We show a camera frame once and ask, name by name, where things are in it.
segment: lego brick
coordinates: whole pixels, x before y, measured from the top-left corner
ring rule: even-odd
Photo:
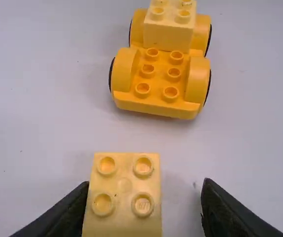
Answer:
[[[188,53],[195,19],[195,0],[152,0],[144,19],[143,46]]]
[[[120,49],[111,78],[117,107],[179,119],[194,118],[207,94],[210,63],[202,57],[202,51],[192,53]]]
[[[162,236],[158,154],[95,154],[82,236]]]

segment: white table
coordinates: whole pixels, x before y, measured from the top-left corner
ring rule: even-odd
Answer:
[[[165,237],[204,236],[205,177],[283,231],[283,1],[198,2],[212,84],[195,121],[112,101],[111,60],[148,4],[0,0],[0,237],[88,180],[97,151],[161,154]]]

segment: toy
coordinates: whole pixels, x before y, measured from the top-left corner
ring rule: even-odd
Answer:
[[[121,48],[109,72],[120,109],[192,119],[201,111],[211,82],[204,57],[211,19],[196,13],[194,0],[152,0],[137,9],[130,48]]]
[[[82,236],[161,237],[158,154],[96,153]]]

